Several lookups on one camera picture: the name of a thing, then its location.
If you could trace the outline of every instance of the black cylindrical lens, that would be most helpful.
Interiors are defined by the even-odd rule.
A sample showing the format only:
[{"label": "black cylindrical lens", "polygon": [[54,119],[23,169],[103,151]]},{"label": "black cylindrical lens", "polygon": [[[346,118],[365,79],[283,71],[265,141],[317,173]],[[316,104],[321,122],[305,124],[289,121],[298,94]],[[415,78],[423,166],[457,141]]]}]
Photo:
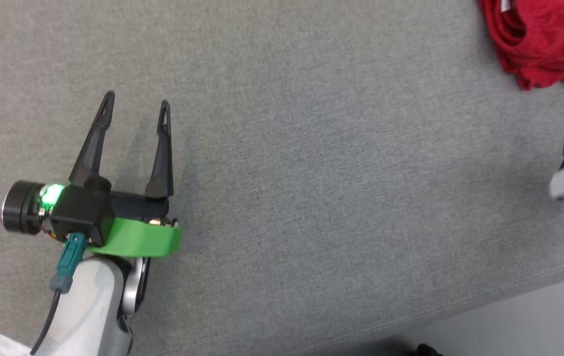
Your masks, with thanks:
[{"label": "black cylindrical lens", "polygon": [[24,180],[14,183],[1,208],[1,223],[6,230],[24,234],[37,234],[40,231],[38,201],[43,186],[42,183]]}]

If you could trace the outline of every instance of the glowing green led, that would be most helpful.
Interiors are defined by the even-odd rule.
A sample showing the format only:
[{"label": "glowing green led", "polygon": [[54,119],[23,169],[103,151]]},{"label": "glowing green led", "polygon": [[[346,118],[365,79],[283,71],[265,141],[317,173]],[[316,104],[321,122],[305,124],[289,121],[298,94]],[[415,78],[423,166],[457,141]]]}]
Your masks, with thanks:
[{"label": "glowing green led", "polygon": [[60,198],[60,193],[64,189],[64,185],[61,184],[52,184],[47,187],[46,191],[42,195],[42,204],[43,205],[55,205]]}]

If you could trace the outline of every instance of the red shirt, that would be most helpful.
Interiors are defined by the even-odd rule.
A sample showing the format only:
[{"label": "red shirt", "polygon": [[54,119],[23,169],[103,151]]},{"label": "red shirt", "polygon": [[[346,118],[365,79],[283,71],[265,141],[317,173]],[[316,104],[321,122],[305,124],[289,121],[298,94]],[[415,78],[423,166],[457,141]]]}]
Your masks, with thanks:
[{"label": "red shirt", "polygon": [[564,81],[564,0],[480,0],[501,67],[524,90]]}]

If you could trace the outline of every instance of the cable connector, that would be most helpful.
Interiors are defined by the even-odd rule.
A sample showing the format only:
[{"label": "cable connector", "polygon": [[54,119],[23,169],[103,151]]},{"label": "cable connector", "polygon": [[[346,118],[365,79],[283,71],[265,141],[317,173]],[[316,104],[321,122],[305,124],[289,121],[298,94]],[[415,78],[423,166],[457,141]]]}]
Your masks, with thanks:
[{"label": "cable connector", "polygon": [[52,291],[60,290],[62,294],[69,293],[73,282],[73,273],[76,272],[76,268],[82,262],[85,250],[85,235],[79,232],[69,234],[69,239],[64,245],[60,261],[58,261],[58,266],[55,268],[57,273],[51,280],[49,289]]}]

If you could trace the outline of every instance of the green bracket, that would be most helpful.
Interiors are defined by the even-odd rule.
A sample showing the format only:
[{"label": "green bracket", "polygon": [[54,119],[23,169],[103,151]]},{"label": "green bracket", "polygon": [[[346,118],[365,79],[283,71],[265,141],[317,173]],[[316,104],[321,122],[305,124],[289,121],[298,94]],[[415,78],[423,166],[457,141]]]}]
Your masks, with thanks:
[{"label": "green bracket", "polygon": [[115,218],[106,245],[88,247],[102,255],[119,257],[165,257],[180,246],[180,227],[151,225],[149,223]]}]

